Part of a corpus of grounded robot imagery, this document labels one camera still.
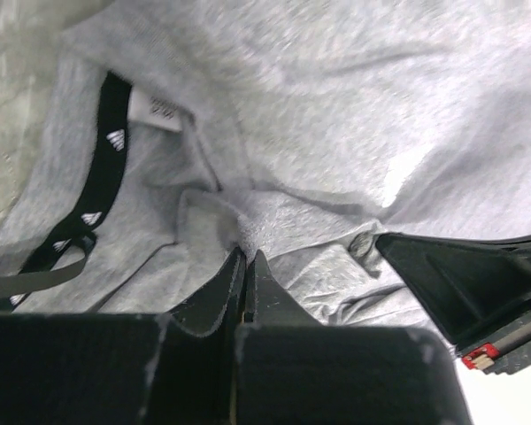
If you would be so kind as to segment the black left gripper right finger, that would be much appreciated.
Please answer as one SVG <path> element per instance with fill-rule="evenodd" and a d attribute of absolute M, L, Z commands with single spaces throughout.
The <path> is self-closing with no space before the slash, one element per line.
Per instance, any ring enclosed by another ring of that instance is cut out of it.
<path fill-rule="evenodd" d="M 272 326 L 319 326 L 294 298 L 277 282 L 266 255 L 257 251 L 245 275 L 243 321 Z"/>

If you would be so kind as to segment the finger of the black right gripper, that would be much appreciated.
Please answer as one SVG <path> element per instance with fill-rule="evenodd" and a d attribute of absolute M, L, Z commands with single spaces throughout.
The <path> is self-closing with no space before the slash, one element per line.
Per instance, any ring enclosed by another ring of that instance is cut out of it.
<path fill-rule="evenodd" d="M 459 350 L 531 311 L 531 235 L 476 241 L 386 233 L 375 246 Z"/>

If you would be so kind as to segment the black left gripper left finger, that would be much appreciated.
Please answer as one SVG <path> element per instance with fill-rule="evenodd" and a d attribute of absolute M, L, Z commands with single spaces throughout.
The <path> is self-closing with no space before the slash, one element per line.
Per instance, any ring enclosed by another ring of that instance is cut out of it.
<path fill-rule="evenodd" d="M 245 255 L 235 248 L 208 282 L 170 311 L 173 324 L 194 337 L 214 334 L 228 313 L 237 315 L 245 271 Z"/>

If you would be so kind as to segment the grey t-shirt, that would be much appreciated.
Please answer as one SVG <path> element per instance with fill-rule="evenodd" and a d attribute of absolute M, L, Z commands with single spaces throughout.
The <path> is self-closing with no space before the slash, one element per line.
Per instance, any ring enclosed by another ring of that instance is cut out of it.
<path fill-rule="evenodd" d="M 74 208 L 110 73 L 178 123 L 112 130 L 88 264 L 17 313 L 163 312 L 239 246 L 325 323 L 426 327 L 375 234 L 531 234 L 531 1 L 116 1 L 61 40 L 0 274 Z"/>

